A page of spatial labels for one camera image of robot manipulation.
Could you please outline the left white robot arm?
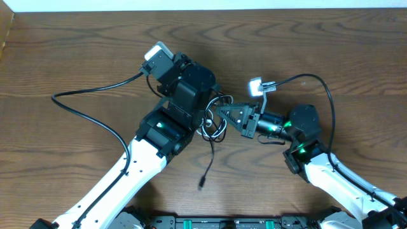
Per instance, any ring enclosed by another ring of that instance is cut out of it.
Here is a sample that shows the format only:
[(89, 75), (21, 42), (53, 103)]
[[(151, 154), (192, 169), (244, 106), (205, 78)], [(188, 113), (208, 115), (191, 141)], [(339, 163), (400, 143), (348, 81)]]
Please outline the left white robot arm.
[(159, 82), (163, 97), (140, 122), (135, 137), (104, 177), (72, 208), (32, 228), (107, 228), (131, 198), (191, 142), (215, 90), (216, 79), (186, 54), (159, 50), (141, 73)]

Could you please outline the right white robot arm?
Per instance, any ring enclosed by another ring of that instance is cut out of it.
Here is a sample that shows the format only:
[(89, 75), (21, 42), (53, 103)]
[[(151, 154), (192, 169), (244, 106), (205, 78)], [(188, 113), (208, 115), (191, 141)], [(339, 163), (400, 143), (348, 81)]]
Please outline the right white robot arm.
[(373, 186), (337, 159), (320, 139), (313, 105), (297, 105), (287, 116), (262, 113), (254, 104), (226, 104), (215, 111), (243, 137), (259, 134), (269, 144), (289, 142), (283, 152), (289, 170), (332, 196), (363, 228), (406, 228), (406, 199)]

